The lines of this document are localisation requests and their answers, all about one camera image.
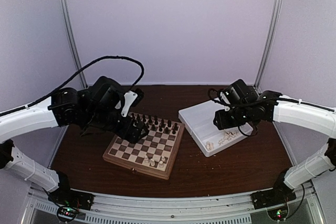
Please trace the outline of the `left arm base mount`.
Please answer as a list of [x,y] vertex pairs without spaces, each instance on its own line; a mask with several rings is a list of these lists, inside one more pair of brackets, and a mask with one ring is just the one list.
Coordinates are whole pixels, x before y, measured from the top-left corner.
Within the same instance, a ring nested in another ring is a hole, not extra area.
[[71,189],[68,176],[62,172],[56,172],[56,174],[59,179],[58,188],[55,191],[48,193],[48,199],[63,206],[90,210],[93,204],[94,195]]

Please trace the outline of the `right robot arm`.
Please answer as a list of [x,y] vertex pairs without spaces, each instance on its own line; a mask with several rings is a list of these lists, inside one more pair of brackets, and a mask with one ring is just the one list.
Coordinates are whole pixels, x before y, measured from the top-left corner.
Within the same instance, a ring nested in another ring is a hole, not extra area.
[[279,204],[298,186],[327,171],[335,170],[335,109],[281,92],[260,93],[239,79],[223,89],[208,90],[208,97],[223,109],[215,112],[213,123],[219,130],[253,127],[270,122],[278,127],[300,128],[314,136],[324,136],[325,142],[309,157],[280,173],[269,192],[272,203]]

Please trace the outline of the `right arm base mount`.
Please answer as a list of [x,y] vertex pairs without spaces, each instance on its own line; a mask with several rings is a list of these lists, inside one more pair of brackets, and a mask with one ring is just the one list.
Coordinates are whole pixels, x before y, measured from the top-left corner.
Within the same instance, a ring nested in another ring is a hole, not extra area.
[[257,191],[250,195],[254,209],[268,208],[296,199],[293,189],[284,183],[287,171],[288,169],[285,169],[279,174],[272,189]]

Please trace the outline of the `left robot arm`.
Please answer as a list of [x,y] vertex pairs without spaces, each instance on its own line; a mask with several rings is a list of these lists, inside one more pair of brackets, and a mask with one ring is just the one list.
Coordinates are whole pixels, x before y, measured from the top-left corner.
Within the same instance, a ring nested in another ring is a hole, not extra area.
[[149,133],[144,122],[128,115],[129,109],[142,98],[140,89],[127,91],[116,81],[100,77],[84,90],[60,89],[35,105],[2,112],[1,168],[39,185],[64,205],[71,205],[76,197],[67,175],[48,169],[24,155],[14,145],[12,138],[35,130],[73,124],[83,131],[94,127],[112,132],[135,144]]

